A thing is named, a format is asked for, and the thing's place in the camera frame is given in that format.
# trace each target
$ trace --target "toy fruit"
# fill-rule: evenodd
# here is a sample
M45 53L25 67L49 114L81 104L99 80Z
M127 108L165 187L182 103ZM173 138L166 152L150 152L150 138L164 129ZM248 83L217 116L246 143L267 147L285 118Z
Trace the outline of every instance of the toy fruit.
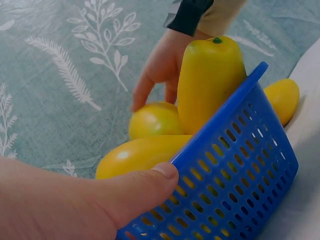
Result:
M184 135L177 107L167 102L150 103L135 112L129 123L131 140L154 135Z
M281 124L285 126L295 114L300 92L295 81L285 78L279 80L264 89Z
M111 150L99 163L96 179L107 179L133 171L150 170L170 159L190 140L190 135L148 136Z
M183 56L177 108L186 134L195 134L246 79L238 44L226 36L191 42Z

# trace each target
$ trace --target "blue plastic basket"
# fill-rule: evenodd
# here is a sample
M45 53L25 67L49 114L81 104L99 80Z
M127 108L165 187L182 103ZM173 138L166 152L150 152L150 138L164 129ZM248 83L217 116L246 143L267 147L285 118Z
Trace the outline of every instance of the blue plastic basket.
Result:
M262 62L176 155L178 187L117 240L252 240L290 188L298 162L258 80Z

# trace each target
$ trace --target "sleeve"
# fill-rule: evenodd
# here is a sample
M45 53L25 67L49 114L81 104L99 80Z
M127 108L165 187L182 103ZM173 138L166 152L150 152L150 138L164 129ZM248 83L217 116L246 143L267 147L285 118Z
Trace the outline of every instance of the sleeve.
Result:
M209 36L222 36L238 16L247 0L214 0L202 15L197 29Z

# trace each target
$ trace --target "teal tablecloth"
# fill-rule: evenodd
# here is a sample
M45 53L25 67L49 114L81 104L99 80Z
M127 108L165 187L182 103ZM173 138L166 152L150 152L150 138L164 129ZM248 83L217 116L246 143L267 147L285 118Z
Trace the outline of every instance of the teal tablecloth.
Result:
M0 0L0 155L90 178L127 140L131 92L170 0ZM249 0L228 32L262 85L320 37L319 0ZM151 100L163 97L161 86Z

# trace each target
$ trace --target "fruit stem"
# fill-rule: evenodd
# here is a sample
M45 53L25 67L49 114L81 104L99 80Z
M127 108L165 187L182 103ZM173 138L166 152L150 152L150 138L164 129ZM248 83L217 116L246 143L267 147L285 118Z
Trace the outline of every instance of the fruit stem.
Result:
M212 40L212 42L213 42L214 44L221 44L221 43L222 43L222 40L221 40L221 38L219 38L219 37L215 37L215 38Z

